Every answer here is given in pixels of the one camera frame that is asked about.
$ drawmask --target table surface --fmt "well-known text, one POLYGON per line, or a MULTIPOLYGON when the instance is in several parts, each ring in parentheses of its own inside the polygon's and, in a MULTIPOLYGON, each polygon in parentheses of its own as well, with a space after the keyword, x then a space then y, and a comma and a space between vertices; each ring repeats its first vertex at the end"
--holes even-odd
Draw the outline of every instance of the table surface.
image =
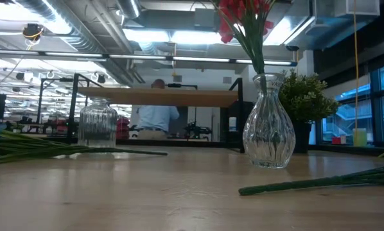
POLYGON ((384 230, 384 186, 271 192, 238 188, 341 175, 384 159, 311 151, 286 169, 226 149, 75 155, 0 165, 0 230, 384 230))
POLYGON ((232 90, 78 87, 78 92, 89 97, 108 98, 112 104, 128 105, 229 107, 238 99, 238 92, 232 90))

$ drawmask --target workbench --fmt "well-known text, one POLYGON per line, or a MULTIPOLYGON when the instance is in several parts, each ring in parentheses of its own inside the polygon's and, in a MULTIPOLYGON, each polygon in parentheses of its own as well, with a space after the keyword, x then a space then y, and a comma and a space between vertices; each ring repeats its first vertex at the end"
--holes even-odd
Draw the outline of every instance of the workbench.
POLYGON ((261 169, 224 148, 130 148, 169 155, 0 164, 0 230, 384 230, 384 186, 238 194, 380 167, 383 158, 311 151, 286 169, 261 169))

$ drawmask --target person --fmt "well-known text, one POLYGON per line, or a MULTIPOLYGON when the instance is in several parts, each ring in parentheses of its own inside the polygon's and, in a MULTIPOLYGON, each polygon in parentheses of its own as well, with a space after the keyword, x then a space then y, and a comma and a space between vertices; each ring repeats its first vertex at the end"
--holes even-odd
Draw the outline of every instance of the person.
MULTIPOLYGON (((165 89, 165 82, 161 79, 155 80, 152 88, 165 89)), ((138 139, 166 139, 170 120, 179 117, 178 110, 174 106, 141 106, 137 113, 139 114, 138 139)))

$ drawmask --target black plant pot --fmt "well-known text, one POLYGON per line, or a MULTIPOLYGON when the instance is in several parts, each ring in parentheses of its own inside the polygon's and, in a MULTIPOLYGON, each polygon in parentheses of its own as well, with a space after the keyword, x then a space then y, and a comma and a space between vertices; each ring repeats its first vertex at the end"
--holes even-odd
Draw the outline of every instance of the black plant pot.
POLYGON ((296 145, 294 153, 308 153, 309 134, 312 124, 302 122, 292 122, 295 129, 296 145))

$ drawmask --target clear glass vase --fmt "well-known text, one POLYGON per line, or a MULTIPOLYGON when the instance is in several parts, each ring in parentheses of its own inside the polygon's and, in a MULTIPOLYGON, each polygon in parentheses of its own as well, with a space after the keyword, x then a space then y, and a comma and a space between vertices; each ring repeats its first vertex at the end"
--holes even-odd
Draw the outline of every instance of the clear glass vase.
POLYGON ((115 148, 118 113, 108 101, 92 98, 92 104, 81 109, 78 144, 92 148, 115 148))
POLYGON ((245 124, 243 145, 255 166, 286 167, 295 148, 295 131, 278 96, 284 78, 274 73, 253 78, 259 96, 245 124))

